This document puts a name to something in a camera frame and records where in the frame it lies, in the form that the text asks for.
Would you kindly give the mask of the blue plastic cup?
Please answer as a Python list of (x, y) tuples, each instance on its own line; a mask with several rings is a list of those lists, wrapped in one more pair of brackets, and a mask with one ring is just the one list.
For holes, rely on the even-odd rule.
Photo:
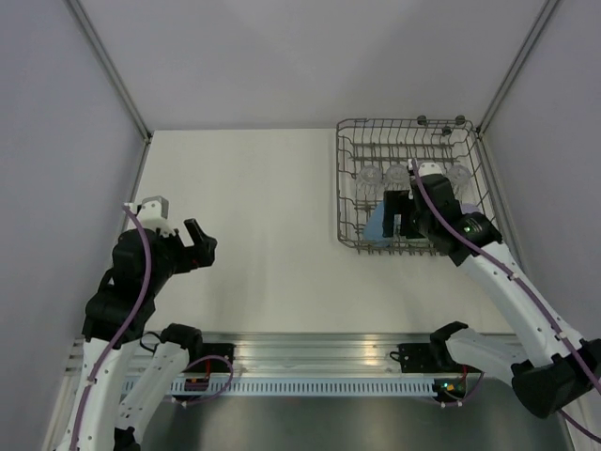
[(377, 248), (391, 246), (395, 241), (399, 241), (401, 238), (400, 236), (394, 236), (392, 238), (384, 238), (382, 236), (383, 211), (383, 201), (381, 201), (371, 212), (362, 233), (363, 239), (371, 246)]

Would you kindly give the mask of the purple plastic cup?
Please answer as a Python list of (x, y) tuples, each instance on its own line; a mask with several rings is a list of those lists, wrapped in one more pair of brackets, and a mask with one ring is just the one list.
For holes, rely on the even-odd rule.
[(460, 205), (460, 208), (463, 214), (471, 214), (480, 211), (476, 205), (473, 205), (471, 203), (462, 203)]

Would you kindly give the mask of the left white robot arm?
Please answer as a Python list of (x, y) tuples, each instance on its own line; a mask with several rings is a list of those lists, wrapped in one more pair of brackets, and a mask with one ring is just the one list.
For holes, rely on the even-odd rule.
[(81, 377), (60, 450), (138, 450), (174, 378), (205, 361), (201, 332), (172, 323), (159, 335), (151, 362), (124, 395), (122, 388), (155, 312), (155, 300), (174, 275), (213, 264), (217, 242), (194, 219), (185, 245), (166, 224), (136, 217), (112, 252), (112, 266), (85, 306)]

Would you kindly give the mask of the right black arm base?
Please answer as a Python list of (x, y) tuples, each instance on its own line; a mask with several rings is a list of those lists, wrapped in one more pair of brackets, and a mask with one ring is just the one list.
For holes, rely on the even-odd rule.
[(436, 374), (443, 371), (428, 343), (401, 343), (397, 346), (397, 352), (404, 373)]

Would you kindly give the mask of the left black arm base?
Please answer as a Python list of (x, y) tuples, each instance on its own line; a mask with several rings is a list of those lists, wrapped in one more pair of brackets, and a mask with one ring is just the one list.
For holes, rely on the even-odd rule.
[[(223, 357), (225, 360), (234, 363), (235, 357), (235, 345), (233, 343), (205, 343), (202, 348), (202, 352), (196, 357), (196, 359), (204, 358), (210, 355), (217, 355)], [(225, 362), (221, 360), (208, 359), (201, 363), (191, 366), (185, 370), (185, 373), (208, 373), (208, 374), (225, 374), (228, 373), (229, 369)]]

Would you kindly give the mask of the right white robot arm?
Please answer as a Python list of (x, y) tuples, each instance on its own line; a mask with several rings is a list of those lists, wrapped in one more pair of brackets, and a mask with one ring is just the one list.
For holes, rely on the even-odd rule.
[(419, 171), (405, 191), (387, 191), (382, 234), (408, 226), (479, 285), (515, 333), (505, 345), (451, 322), (430, 335), (428, 358), (440, 371), (478, 369), (509, 385), (534, 416), (547, 418), (600, 386), (600, 342), (561, 319), (520, 269), (500, 231), (468, 210), (441, 173)]

